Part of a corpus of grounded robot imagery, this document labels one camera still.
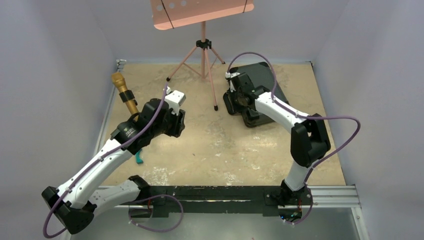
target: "gold microphone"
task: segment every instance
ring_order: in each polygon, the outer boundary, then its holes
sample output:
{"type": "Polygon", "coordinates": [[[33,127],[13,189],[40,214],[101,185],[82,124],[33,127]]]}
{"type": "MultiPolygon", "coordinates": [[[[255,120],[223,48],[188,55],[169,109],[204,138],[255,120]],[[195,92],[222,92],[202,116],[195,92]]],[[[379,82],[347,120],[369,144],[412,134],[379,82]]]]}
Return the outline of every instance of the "gold microphone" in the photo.
{"type": "Polygon", "coordinates": [[[119,91],[119,96],[122,102],[126,104],[131,115],[138,114],[139,110],[137,109],[137,102],[135,101],[133,92],[128,90],[124,76],[122,76],[120,72],[115,72],[112,74],[111,78],[113,85],[115,85],[119,91]]]}

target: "scratched surface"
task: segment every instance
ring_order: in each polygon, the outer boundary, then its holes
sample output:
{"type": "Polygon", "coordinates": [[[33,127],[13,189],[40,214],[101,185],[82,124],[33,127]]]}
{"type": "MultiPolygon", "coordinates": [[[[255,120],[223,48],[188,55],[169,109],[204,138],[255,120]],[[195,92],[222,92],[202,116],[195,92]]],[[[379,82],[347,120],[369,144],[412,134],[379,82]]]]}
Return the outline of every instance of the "scratched surface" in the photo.
{"type": "MultiPolygon", "coordinates": [[[[200,65],[192,65],[200,72],[200,65]]],[[[151,98],[160,98],[173,64],[127,64],[123,75],[139,103],[139,111],[151,98]]],[[[219,111],[214,111],[209,81],[182,67],[169,86],[186,94],[185,130],[181,137],[153,139],[141,153],[143,164],[131,158],[115,170],[103,185],[118,185],[139,175],[151,185],[280,185],[293,162],[290,134],[270,123],[247,128],[241,116],[228,114],[223,94],[228,89],[224,73],[228,65],[217,64],[212,76],[219,111]]],[[[325,115],[312,68],[308,64],[275,65],[278,83],[290,104],[302,112],[325,115]]],[[[107,136],[130,116],[116,98],[107,136]]],[[[338,156],[322,163],[309,179],[311,185],[344,185],[338,156]]]]}

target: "black elastic strap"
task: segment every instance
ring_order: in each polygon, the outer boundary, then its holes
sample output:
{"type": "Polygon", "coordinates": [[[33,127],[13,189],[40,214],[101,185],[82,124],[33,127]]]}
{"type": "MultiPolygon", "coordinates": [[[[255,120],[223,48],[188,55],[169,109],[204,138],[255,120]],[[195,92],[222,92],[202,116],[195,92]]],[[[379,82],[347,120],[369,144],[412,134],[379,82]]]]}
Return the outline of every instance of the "black elastic strap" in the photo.
{"type": "Polygon", "coordinates": [[[162,0],[160,0],[160,1],[162,2],[163,10],[165,10],[166,15],[168,16],[168,19],[169,19],[169,22],[171,23],[172,29],[174,29],[174,25],[172,24],[172,21],[171,21],[170,15],[168,14],[167,9],[165,8],[164,1],[162,1],[162,0]]]}
{"type": "Polygon", "coordinates": [[[243,14],[245,13],[245,10],[246,10],[246,5],[248,4],[248,0],[246,0],[246,2],[244,3],[244,9],[243,9],[243,14]]]}
{"type": "Polygon", "coordinates": [[[123,92],[119,93],[119,96],[120,96],[120,99],[122,100],[123,103],[126,103],[129,100],[135,99],[133,91],[131,91],[131,90],[123,91],[123,92]]]}

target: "teal object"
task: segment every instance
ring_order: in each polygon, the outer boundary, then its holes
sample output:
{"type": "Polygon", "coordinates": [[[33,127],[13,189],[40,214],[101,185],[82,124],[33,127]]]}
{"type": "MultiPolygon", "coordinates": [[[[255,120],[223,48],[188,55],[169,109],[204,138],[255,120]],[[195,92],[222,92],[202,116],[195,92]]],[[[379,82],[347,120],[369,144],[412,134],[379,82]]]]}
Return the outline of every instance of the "teal object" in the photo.
{"type": "Polygon", "coordinates": [[[143,159],[141,159],[141,158],[140,158],[140,153],[141,153],[141,151],[142,151],[142,149],[140,149],[140,151],[138,151],[138,152],[135,154],[135,162],[136,162],[137,164],[142,164],[142,163],[143,163],[143,159]]]}

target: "tripod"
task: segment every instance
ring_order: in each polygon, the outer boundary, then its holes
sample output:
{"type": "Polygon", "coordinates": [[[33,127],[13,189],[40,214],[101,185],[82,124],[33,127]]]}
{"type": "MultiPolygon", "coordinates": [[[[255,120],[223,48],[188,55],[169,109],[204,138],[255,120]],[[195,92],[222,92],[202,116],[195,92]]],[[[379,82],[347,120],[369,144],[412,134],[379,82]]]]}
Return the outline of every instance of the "tripod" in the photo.
{"type": "Polygon", "coordinates": [[[217,59],[219,59],[222,64],[225,64],[225,61],[220,57],[220,55],[217,53],[217,51],[215,51],[215,49],[212,47],[212,42],[209,39],[206,39],[206,21],[201,22],[201,40],[196,41],[196,46],[194,46],[190,50],[190,52],[188,52],[187,56],[185,56],[184,59],[178,64],[176,69],[174,69],[174,71],[170,75],[168,75],[166,80],[169,82],[171,80],[172,76],[178,71],[178,69],[181,68],[182,65],[185,65],[188,69],[192,70],[193,72],[195,72],[196,74],[201,76],[201,79],[205,79],[206,78],[206,75],[205,75],[205,59],[206,59],[207,70],[208,70],[207,75],[209,77],[210,87],[212,89],[213,108],[215,109],[215,111],[218,111],[217,98],[215,96],[214,82],[212,80],[211,71],[212,71],[212,67],[214,66],[215,61],[217,59]],[[197,72],[196,70],[194,70],[191,66],[189,66],[186,63],[187,59],[194,53],[194,51],[197,48],[200,48],[200,50],[201,50],[201,74],[199,72],[197,72]],[[212,65],[211,65],[211,62],[209,61],[208,48],[216,56],[212,65]]]}

